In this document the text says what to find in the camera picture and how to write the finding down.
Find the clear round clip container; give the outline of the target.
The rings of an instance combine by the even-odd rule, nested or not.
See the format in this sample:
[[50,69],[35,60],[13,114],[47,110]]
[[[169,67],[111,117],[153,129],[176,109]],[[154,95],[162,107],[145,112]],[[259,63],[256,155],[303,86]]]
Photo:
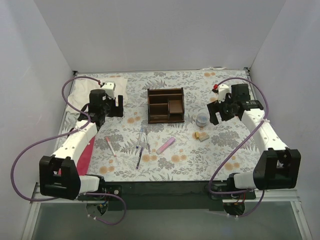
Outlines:
[[208,124],[208,115],[206,113],[199,113],[196,117],[195,124],[198,127],[205,127]]

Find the pink capped white pen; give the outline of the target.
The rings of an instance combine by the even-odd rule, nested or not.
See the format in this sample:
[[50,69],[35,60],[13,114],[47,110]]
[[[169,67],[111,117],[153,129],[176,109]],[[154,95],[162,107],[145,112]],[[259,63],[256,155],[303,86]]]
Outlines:
[[117,156],[117,155],[116,155],[116,152],[115,152],[115,150],[114,150],[114,148],[113,148],[113,146],[112,146],[112,143],[111,143],[109,137],[106,137],[105,140],[106,140],[106,142],[107,142],[107,144],[108,144],[108,146],[109,146],[109,148],[110,148],[110,150],[111,150],[111,152],[112,152],[112,155],[113,155],[114,157],[116,157],[116,156]]

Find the brown and grey eraser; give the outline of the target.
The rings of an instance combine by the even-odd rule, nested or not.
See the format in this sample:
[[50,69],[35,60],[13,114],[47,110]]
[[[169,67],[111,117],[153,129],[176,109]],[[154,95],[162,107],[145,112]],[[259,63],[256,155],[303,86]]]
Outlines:
[[198,131],[196,131],[194,133],[194,136],[200,142],[206,141],[206,140],[208,140],[210,138],[210,136],[206,132],[198,132]]

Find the purple pen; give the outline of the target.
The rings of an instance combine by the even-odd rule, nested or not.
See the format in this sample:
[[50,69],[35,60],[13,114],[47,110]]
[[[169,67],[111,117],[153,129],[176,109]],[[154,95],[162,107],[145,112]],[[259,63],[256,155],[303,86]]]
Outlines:
[[136,169],[139,169],[139,165],[140,165],[140,162],[141,162],[143,151],[144,151],[144,147],[141,147],[140,150],[139,150],[139,156],[138,156],[138,161],[137,161],[137,164],[136,164]]

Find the purple pink highlighter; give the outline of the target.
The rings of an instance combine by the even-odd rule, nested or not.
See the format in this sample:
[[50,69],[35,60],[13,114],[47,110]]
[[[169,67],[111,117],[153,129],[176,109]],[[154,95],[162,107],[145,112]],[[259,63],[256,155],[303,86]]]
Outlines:
[[156,153],[158,155],[160,155],[161,153],[163,153],[168,147],[170,147],[174,142],[176,141],[176,139],[174,137],[171,137],[170,139],[168,139],[160,148],[158,148],[156,150]]

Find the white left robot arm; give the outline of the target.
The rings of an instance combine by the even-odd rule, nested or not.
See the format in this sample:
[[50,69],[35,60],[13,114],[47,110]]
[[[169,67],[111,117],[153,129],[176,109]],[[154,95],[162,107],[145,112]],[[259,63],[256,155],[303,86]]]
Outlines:
[[122,95],[110,97],[104,89],[90,91],[89,102],[80,110],[74,133],[69,132],[60,148],[51,156],[43,156],[39,161],[39,186],[42,195],[68,200],[74,200],[86,193],[95,200],[106,196],[104,178],[81,174],[77,164],[106,118],[124,115],[123,103]]

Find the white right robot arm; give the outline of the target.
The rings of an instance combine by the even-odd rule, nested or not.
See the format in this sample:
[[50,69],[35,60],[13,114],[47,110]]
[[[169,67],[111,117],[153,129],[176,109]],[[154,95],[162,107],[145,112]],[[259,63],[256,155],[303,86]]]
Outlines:
[[216,84],[212,91],[218,99],[207,105],[210,122],[218,125],[238,117],[260,152],[254,170],[230,174],[220,193],[237,199],[245,190],[293,189],[298,180],[301,154],[297,149],[290,149],[276,134],[266,118],[267,106],[251,99],[246,83]]

